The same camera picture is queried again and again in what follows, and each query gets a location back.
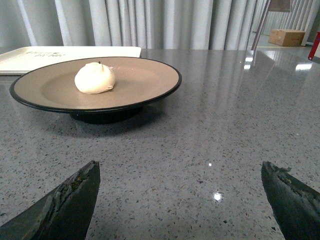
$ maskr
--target plate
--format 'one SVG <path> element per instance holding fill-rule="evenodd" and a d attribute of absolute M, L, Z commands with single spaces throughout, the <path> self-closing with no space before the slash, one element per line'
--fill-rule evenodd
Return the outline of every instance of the plate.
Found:
<path fill-rule="evenodd" d="M 0 75 L 23 75 L 48 65 L 98 57 L 136 57 L 136 46 L 26 46 L 0 54 Z"/>
<path fill-rule="evenodd" d="M 88 63 L 101 62 L 115 74 L 112 90 L 85 94 L 75 85 L 75 76 Z M 88 114 L 110 114 L 138 109 L 172 94 L 181 84 L 182 76 L 174 67 L 145 58 L 95 57 L 45 66 L 19 77 L 10 87 L 18 102 L 35 109 L 68 113 L 87 122 Z M 112 118 L 112 115 L 99 119 Z"/>

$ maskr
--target dark rim plate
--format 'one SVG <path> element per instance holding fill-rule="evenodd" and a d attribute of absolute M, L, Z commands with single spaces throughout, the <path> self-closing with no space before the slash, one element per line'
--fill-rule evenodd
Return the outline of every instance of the dark rim plate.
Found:
<path fill-rule="evenodd" d="M 75 75 L 85 64 L 112 67 L 112 90 L 85 94 L 75 85 Z M 60 62 L 30 71 L 14 81 L 11 96 L 35 109 L 69 114 L 112 113 L 140 108 L 178 89 L 182 76 L 174 67 L 136 57 L 95 57 Z"/>

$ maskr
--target gray speckled countertop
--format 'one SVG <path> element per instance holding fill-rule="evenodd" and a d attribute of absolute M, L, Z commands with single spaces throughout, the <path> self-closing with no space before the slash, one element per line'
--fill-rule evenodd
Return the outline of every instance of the gray speckled countertop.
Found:
<path fill-rule="evenodd" d="M 320 65 L 282 51 L 141 56 L 177 68 L 182 84 L 108 125 L 24 106 L 9 93 L 17 77 L 0 77 L 0 225 L 94 160 L 87 239 L 284 239 L 261 166 L 291 167 L 320 191 Z"/>

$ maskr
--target floor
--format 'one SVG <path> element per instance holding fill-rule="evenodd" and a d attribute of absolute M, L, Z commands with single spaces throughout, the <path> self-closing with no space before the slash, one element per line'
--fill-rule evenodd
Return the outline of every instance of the floor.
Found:
<path fill-rule="evenodd" d="M 256 36 L 256 33 L 252 32 L 249 37 L 247 50 L 251 50 L 255 36 Z M 301 58 L 308 59 L 308 55 L 312 47 L 311 45 L 300 46 L 300 47 L 279 46 L 279 45 L 268 42 L 268 40 L 269 40 L 269 36 L 261 35 L 256 50 L 258 51 L 283 50 L 283 51 L 288 51 L 289 53 L 299 56 Z"/>

